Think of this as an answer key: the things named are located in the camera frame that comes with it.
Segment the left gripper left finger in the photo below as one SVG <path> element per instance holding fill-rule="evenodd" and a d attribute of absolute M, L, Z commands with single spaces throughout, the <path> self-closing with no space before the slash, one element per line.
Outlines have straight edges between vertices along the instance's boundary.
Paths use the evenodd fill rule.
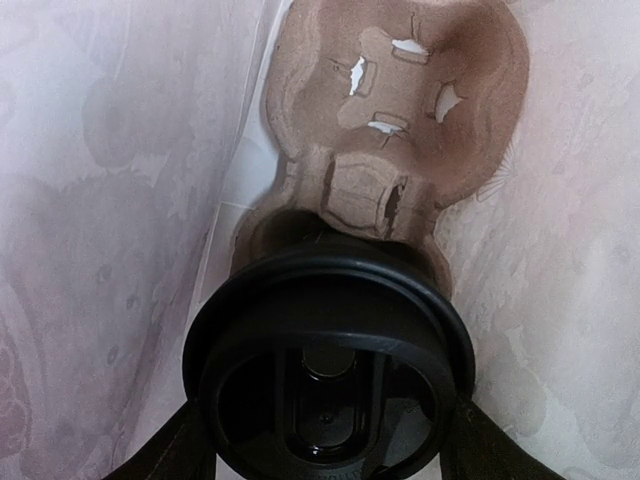
<path fill-rule="evenodd" d="M 216 453 L 195 403 L 186 402 L 104 480 L 214 480 Z"/>

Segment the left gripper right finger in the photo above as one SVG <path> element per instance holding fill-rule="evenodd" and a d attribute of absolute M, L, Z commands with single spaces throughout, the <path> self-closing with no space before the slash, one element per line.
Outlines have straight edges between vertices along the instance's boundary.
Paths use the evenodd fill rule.
<path fill-rule="evenodd" d="M 549 479 L 550 469 L 520 448 L 473 401 L 459 397 L 440 452 L 443 479 Z"/>

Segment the brown cardboard cup carrier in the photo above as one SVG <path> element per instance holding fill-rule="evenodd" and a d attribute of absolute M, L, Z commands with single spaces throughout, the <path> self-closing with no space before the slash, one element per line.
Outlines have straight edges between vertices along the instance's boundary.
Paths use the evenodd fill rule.
<path fill-rule="evenodd" d="M 276 179 L 239 225 L 239 270 L 313 223 L 415 253 L 445 296 L 441 212 L 498 169 L 529 77 L 502 1 L 295 1 L 268 69 Z"/>

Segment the white paper takeout bag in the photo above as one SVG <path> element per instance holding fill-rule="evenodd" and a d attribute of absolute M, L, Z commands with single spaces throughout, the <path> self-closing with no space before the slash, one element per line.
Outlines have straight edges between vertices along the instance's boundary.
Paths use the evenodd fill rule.
<path fill-rule="evenodd" d="M 181 352 L 272 184 L 285 1 L 1 5 L 1 475 L 99 479 L 184 400 Z M 512 1 L 504 160 L 440 216 L 476 400 L 568 479 L 639 475 L 639 5 Z"/>

